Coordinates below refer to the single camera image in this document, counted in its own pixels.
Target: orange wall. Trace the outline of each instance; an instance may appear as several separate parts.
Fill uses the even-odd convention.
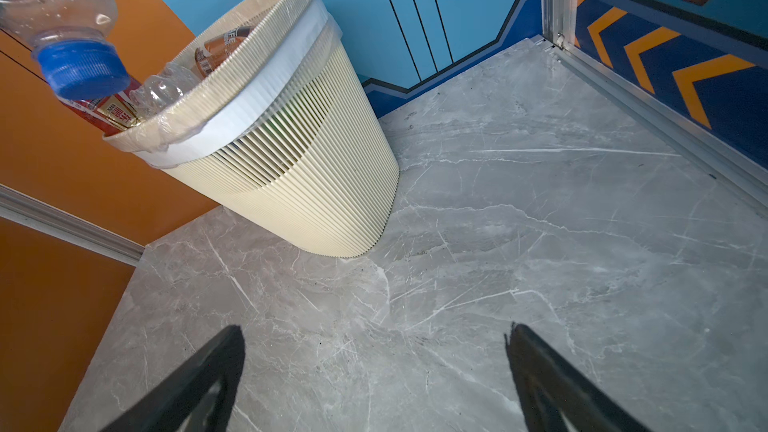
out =
[[[133,270],[0,218],[0,430],[58,429]]]
[[[162,0],[116,0],[109,36],[132,75],[159,72],[194,38]],[[29,51],[0,34],[0,183],[140,244],[211,210],[214,202],[132,154],[65,109]]]

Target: gray marble floor tile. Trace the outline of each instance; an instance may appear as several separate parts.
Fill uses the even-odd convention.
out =
[[[302,252],[225,208],[148,247],[62,431],[98,430],[226,324],[230,430],[524,430],[529,324],[647,426],[765,430],[766,222],[529,41],[381,120],[379,243]]]

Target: clear plastic bottle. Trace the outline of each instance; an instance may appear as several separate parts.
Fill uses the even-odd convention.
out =
[[[0,0],[0,26],[32,48],[56,95],[91,100],[125,89],[130,76],[106,41],[114,0]]]
[[[162,72],[149,76],[141,87],[130,91],[128,97],[136,107],[138,118],[149,120],[192,91],[198,83],[200,79],[187,67],[168,62]]]

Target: wall trim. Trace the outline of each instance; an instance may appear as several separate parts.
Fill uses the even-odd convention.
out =
[[[427,77],[426,79],[422,80],[416,85],[409,88],[405,88],[405,87],[400,87],[398,85],[395,85],[393,83],[384,82],[383,80],[371,78],[362,83],[362,88],[364,89],[365,92],[378,90],[381,92],[385,92],[391,96],[396,96],[398,98],[407,99],[407,100],[411,99],[413,96],[419,93],[425,92],[427,89],[430,89],[435,85],[437,85],[437,82],[439,82],[440,80],[444,80],[447,74],[454,72],[455,69],[459,67],[466,66],[467,62],[472,62],[472,59],[474,59],[475,57],[483,53],[487,53],[489,55],[493,54],[496,51],[496,49],[499,48],[501,44],[504,43],[504,38],[509,33],[509,30],[511,29],[512,24],[514,23],[514,19],[517,18],[517,15],[520,12],[519,6],[526,1],[528,0],[514,0],[512,8],[509,10],[507,17],[504,20],[504,24],[502,25],[502,28],[500,29],[500,31],[498,32],[494,40],[492,40],[489,43],[486,43],[484,46],[480,47],[474,52],[467,54],[461,59],[456,60],[456,62],[447,66],[445,69],[440,70],[435,74],[432,74],[431,76]]]
[[[144,253],[143,245],[3,185],[0,217],[129,265]]]

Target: ribbed trash can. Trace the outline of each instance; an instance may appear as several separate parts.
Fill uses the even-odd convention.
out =
[[[106,137],[315,254],[354,257],[382,234],[398,165],[321,0],[245,0],[174,62],[240,26],[243,43],[181,100]]]

